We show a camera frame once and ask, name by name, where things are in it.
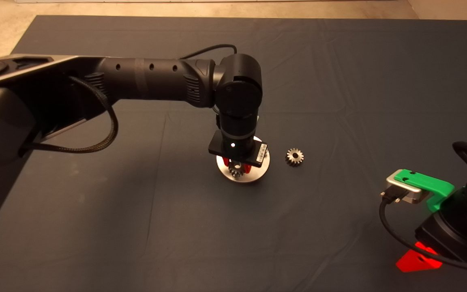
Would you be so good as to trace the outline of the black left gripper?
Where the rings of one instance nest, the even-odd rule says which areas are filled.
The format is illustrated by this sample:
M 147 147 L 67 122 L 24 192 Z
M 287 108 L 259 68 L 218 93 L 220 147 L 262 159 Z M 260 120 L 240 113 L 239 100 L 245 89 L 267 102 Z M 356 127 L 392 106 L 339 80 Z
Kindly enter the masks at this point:
M 261 168 L 268 150 L 267 143 L 258 141 L 254 136 L 236 140 L 215 131 L 209 143 L 209 153 L 222 157 L 225 167 L 229 167 L 231 160 L 244 164 L 244 172 L 249 173 L 252 166 Z

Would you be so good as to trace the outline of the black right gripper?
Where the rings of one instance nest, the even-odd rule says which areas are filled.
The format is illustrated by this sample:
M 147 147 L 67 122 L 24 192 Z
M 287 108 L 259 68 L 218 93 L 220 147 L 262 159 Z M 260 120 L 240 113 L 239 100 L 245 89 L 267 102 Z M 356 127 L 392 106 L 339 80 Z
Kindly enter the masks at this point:
M 437 254 L 467 262 L 467 184 L 456 190 L 415 230 L 415 238 Z M 441 268 L 441 261 L 409 249 L 395 266 L 403 273 Z

